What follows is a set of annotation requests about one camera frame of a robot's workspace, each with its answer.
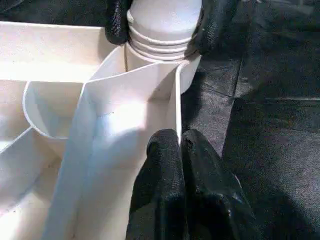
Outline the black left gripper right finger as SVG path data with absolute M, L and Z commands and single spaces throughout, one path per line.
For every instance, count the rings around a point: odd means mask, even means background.
M 255 240 L 257 223 L 240 181 L 196 129 L 181 138 L 192 240 Z

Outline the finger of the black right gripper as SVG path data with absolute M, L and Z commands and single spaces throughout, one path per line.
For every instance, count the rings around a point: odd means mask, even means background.
M 105 37 L 114 45 L 123 45 L 129 39 L 127 12 L 132 0 L 107 0 L 105 3 Z
M 213 51 L 232 22 L 238 4 L 237 0 L 203 0 L 187 53 L 204 55 Z

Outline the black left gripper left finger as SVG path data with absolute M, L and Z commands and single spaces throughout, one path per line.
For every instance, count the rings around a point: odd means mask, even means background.
M 146 160 L 133 185 L 128 240 L 185 240 L 187 213 L 185 181 L 177 133 L 154 133 Z

